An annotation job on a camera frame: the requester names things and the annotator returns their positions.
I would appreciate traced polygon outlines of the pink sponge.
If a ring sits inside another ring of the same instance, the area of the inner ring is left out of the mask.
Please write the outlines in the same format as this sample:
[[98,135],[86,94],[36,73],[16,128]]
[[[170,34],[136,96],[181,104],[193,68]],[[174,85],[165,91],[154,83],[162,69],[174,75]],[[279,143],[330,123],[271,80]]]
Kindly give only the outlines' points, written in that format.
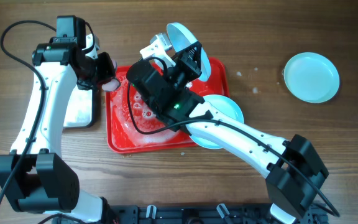
[[[116,68],[117,68],[117,62],[114,59],[112,59],[111,61],[112,61],[113,67],[114,67],[113,70],[115,72]],[[113,78],[110,82],[103,84],[101,86],[101,88],[105,92],[112,92],[112,91],[117,90],[120,87],[120,85],[121,85],[121,83],[117,79]]]

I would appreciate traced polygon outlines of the mint plate with orange stain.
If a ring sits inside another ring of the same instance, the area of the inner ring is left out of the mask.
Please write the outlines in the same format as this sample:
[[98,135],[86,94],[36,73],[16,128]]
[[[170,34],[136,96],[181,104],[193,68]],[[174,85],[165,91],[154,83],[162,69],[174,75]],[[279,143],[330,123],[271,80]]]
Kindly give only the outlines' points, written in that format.
[[[229,97],[224,95],[206,95],[203,98],[205,101],[210,102],[215,108],[217,108],[219,111],[222,111],[230,118],[235,119],[241,123],[244,122],[244,115],[241,108]],[[221,149],[220,146],[206,139],[196,137],[194,135],[190,136],[190,138],[201,147],[207,149]]]

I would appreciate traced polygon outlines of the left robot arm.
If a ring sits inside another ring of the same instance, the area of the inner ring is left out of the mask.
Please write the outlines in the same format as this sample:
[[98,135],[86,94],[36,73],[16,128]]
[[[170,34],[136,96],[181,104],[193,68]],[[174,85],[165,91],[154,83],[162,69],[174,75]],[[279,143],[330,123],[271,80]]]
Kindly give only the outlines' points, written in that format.
[[107,200],[80,189],[77,174],[62,159],[63,124],[75,88],[116,90],[110,56],[99,52],[91,26],[59,16],[55,36],[39,44],[28,67],[34,85],[23,125],[9,154],[0,155],[0,206],[77,223],[117,223]]

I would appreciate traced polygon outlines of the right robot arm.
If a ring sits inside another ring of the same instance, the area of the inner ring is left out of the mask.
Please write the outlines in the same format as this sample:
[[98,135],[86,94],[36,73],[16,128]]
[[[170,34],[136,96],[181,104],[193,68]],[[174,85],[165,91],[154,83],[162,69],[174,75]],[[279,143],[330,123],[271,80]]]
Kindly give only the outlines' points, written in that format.
[[253,167],[265,179],[270,213],[277,220],[293,223],[306,215],[316,196],[327,199],[321,187],[329,172],[307,138],[296,134],[288,141],[265,134],[224,114],[187,87],[205,74],[202,67],[209,62],[199,42],[173,57],[156,57],[161,70],[151,60],[152,56],[142,58],[130,67],[128,86],[137,90],[165,129],[217,144]]

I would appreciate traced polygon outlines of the red plastic tray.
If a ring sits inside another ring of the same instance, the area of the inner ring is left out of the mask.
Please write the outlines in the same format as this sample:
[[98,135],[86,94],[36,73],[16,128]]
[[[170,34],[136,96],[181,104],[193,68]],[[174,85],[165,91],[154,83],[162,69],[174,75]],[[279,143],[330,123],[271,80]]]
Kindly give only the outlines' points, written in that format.
[[142,101],[134,87],[127,89],[126,73],[130,66],[119,66],[116,77],[121,82],[118,90],[105,94],[106,131],[108,146],[119,154],[192,147],[196,143],[183,131],[165,130],[143,135],[136,131],[153,131],[164,127]]

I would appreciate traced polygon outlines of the black metal basin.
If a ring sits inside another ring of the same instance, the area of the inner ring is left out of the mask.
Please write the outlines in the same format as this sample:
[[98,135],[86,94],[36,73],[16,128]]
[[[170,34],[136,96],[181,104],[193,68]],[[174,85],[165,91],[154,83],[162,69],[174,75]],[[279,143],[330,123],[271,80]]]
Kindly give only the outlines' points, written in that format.
[[80,90],[71,93],[63,127],[65,129],[88,128],[96,120],[97,93],[94,90]]

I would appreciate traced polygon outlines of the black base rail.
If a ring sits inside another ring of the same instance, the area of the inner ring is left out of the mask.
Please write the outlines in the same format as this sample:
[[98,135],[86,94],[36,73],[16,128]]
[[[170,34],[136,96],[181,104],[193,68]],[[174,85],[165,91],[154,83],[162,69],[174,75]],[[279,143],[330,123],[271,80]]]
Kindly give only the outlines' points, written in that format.
[[148,207],[112,206],[116,219],[122,224],[186,224],[186,223],[238,223],[263,224],[280,223],[270,213],[271,204],[243,204],[236,206],[208,207]]

